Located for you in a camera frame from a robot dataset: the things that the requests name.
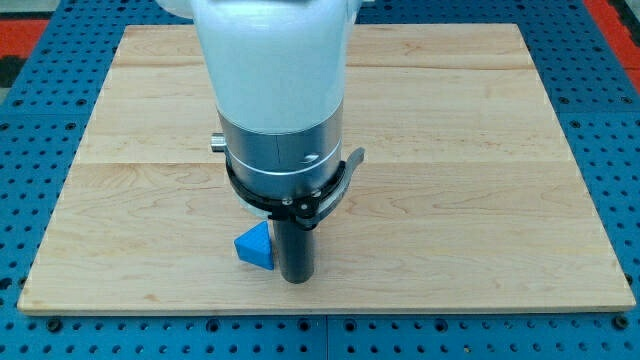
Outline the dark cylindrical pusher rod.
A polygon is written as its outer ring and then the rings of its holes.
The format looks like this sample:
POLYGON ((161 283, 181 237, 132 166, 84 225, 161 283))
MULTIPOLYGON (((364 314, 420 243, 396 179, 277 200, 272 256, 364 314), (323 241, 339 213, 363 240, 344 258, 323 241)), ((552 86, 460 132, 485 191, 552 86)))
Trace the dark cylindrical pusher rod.
POLYGON ((282 277, 304 283, 314 273, 314 233, 290 221, 273 221, 275 248, 282 277))

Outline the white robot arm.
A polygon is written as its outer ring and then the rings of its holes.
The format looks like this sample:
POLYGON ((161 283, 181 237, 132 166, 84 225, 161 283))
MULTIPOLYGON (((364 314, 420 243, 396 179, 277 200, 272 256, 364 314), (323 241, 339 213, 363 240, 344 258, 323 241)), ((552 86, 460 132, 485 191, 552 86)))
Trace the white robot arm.
POLYGON ((340 203, 365 152, 342 152, 347 45, 356 1, 158 0, 195 27, 244 205, 269 219, 283 278, 314 272, 314 231, 340 203))

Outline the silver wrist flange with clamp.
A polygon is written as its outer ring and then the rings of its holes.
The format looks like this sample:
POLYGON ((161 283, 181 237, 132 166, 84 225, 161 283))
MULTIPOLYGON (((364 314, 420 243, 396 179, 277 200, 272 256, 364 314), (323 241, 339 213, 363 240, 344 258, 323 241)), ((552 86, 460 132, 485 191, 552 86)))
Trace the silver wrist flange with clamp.
POLYGON ((342 109, 303 130, 270 134, 219 117, 226 171, 241 205, 254 215, 314 229, 341 202, 365 149, 342 154, 342 109))

